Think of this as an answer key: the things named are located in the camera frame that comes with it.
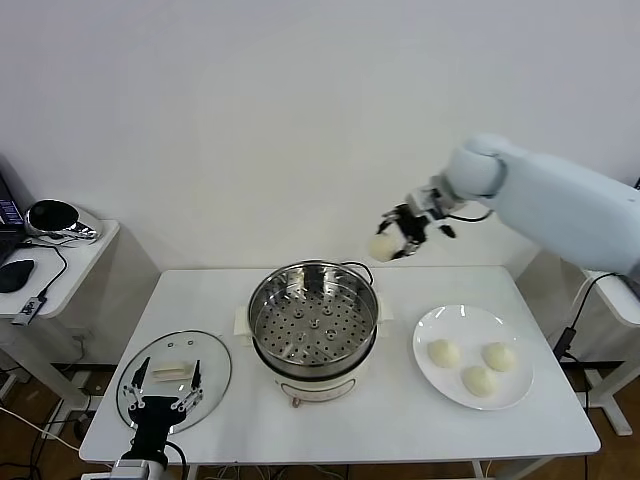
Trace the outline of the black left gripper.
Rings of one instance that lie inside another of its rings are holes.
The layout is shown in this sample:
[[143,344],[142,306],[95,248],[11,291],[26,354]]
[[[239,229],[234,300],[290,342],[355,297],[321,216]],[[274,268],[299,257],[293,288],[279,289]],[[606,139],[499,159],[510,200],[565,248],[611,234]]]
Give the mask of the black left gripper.
[[190,392],[182,399],[177,397],[144,397],[143,386],[151,357],[138,363],[131,362],[122,377],[122,403],[129,410],[129,417],[136,425],[131,448],[124,453],[125,459],[166,460],[165,444],[170,429],[186,419],[203,399],[201,387],[201,362],[196,361],[190,384]]

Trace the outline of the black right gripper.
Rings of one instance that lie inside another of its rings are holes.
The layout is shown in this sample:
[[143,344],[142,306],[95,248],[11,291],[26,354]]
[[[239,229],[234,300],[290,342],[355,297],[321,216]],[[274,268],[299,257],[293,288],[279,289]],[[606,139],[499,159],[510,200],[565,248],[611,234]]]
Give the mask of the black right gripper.
[[376,233],[382,234],[392,225],[401,232],[405,242],[392,256],[393,260],[398,260],[414,255],[427,241],[426,229],[429,224],[430,220],[426,216],[416,216],[402,203],[382,215]]

